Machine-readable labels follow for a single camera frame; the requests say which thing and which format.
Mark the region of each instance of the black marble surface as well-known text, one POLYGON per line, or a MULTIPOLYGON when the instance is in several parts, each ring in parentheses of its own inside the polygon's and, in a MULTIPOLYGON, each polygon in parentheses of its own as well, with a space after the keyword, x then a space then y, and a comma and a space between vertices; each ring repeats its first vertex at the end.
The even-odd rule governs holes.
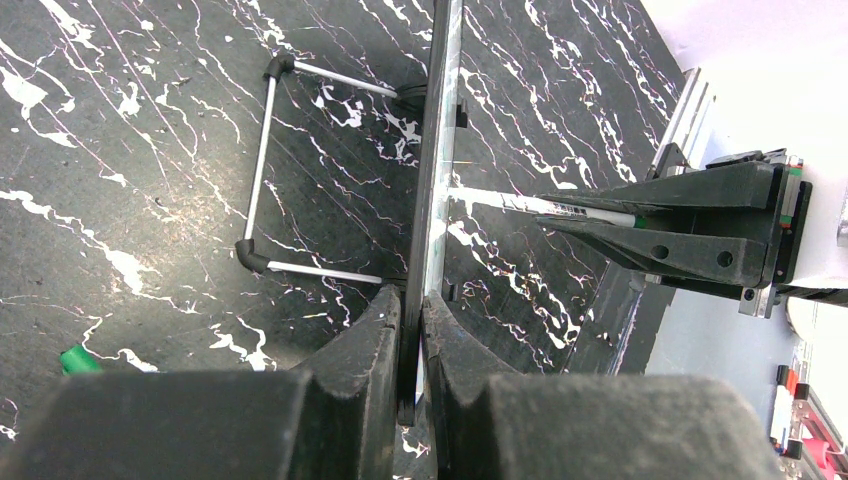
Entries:
MULTIPOLYGON (((644 176, 682 76, 637 1, 465 12, 457 185, 533 195, 644 176)), ((261 73, 288 51, 420 82, 430 0, 14 0, 0 19, 0 448, 74 344, 110 370, 289 368, 364 310, 376 287, 234 258, 261 73)), ((309 75, 282 85, 258 250, 404 272, 418 124, 309 75)), ((462 324, 522 371, 566 371, 592 303, 616 295, 598 291, 606 261, 518 213, 460 201, 451 219, 462 324)), ((399 430, 399 476, 425 478, 429 456, 420 429, 399 430)))

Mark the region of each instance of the green object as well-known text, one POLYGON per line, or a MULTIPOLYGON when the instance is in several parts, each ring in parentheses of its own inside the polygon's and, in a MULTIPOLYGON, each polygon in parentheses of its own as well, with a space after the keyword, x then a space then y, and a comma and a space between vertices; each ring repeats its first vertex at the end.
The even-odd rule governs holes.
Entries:
POLYGON ((82 345, 77 345, 67 352, 59 355, 65 375, 73 375, 83 372, 99 372, 103 370, 94 360, 94 357, 85 351, 82 345))

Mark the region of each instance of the white wall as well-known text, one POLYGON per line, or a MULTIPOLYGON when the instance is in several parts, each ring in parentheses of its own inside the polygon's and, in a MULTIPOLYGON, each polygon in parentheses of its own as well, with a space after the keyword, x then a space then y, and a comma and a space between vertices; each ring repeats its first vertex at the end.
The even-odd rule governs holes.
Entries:
MULTIPOLYGON (((848 1, 642 3, 681 69, 704 69, 717 95, 716 133, 727 149, 786 147, 808 165, 815 163, 804 172, 814 183, 814 212, 799 257, 806 271, 796 276, 812 284, 848 287, 848 249, 835 247, 848 183, 848 1), (808 243, 808 238, 815 241, 808 243)), ((813 388, 848 436, 843 388, 848 310, 820 312, 813 388)))
POLYGON ((738 311, 738 300, 675 292, 645 374, 723 380, 753 407, 766 432, 774 408, 775 372, 792 360, 797 339, 780 309, 770 319, 738 311))

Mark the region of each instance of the black plastic foot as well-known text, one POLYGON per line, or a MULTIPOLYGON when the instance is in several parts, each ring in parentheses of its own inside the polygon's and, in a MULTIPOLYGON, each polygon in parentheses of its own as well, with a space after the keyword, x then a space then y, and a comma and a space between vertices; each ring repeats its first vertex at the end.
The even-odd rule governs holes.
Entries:
POLYGON ((236 242, 236 256, 244 265, 244 268, 252 270, 256 273, 262 273, 268 269, 270 259, 263 257, 257 253, 253 253, 253 239, 239 240, 236 242))
POLYGON ((401 292, 406 292, 406 274, 405 273, 390 273, 387 275, 381 275, 383 279, 383 285, 394 285, 398 287, 401 292))
POLYGON ((397 90, 392 103, 415 115, 424 115, 424 103, 427 100, 427 84, 404 85, 397 90))
POLYGON ((268 62, 268 67, 265 69, 263 78, 267 80, 269 77, 274 77, 274 80, 279 82, 280 77, 282 77, 284 73, 291 73, 293 71, 294 55, 280 54, 268 62))

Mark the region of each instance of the white marker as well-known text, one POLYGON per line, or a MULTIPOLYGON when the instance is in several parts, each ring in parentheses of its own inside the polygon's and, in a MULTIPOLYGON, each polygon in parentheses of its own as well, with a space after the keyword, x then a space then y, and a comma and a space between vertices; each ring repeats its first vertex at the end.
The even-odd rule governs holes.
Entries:
POLYGON ((536 197, 515 195, 512 193, 500 193, 477 188, 455 187, 448 189, 448 196, 463 200, 468 204, 467 209, 471 213, 472 204, 479 203, 495 208, 514 210, 516 212, 532 213, 536 215, 556 215, 560 217, 577 217, 581 220, 600 220, 621 227, 641 228, 642 221, 636 215, 628 213, 612 212, 599 208, 581 207, 565 203, 551 202, 536 197))

